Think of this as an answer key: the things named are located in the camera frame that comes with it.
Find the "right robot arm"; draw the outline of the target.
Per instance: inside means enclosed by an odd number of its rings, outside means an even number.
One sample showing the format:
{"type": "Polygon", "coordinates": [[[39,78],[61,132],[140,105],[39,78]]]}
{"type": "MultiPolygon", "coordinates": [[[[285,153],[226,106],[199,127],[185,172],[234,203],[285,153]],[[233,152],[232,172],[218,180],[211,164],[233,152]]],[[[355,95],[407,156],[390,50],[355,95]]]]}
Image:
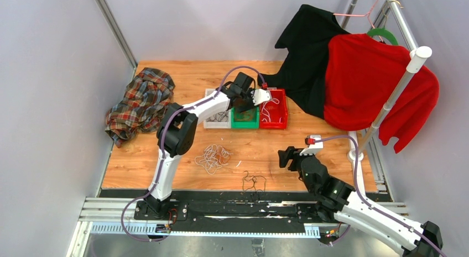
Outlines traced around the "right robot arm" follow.
{"type": "Polygon", "coordinates": [[[301,155],[293,146],[279,150],[279,166],[298,172],[316,199],[312,213],[323,222],[338,221],[380,240],[401,256],[443,256],[437,224],[419,223],[395,214],[331,176],[314,154],[301,155]]]}

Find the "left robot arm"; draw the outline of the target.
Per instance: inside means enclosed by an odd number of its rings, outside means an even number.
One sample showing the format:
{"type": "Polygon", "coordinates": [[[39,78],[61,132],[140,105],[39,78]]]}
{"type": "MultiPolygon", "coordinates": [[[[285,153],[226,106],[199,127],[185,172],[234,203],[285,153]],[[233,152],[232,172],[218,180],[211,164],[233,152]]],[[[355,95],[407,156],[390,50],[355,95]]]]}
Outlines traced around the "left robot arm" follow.
{"type": "Polygon", "coordinates": [[[157,167],[144,200],[148,213],[156,220],[165,219],[169,214],[169,201],[173,180],[180,159],[192,147],[197,126],[216,113],[233,107],[252,109],[257,106],[254,78],[238,73],[234,81],[222,84],[202,99],[193,103],[168,106],[160,128],[157,131],[157,167]]]}

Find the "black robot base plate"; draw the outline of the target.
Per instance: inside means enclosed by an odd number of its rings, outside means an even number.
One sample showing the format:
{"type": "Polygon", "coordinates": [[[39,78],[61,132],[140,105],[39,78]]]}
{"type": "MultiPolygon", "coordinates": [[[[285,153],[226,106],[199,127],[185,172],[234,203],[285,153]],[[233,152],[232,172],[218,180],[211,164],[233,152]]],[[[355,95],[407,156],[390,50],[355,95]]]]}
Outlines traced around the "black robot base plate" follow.
{"type": "Polygon", "coordinates": [[[134,219],[162,221],[181,232],[302,233],[306,224],[338,227],[333,217],[316,213],[316,201],[308,192],[176,190],[165,213],[139,201],[134,219]]]}

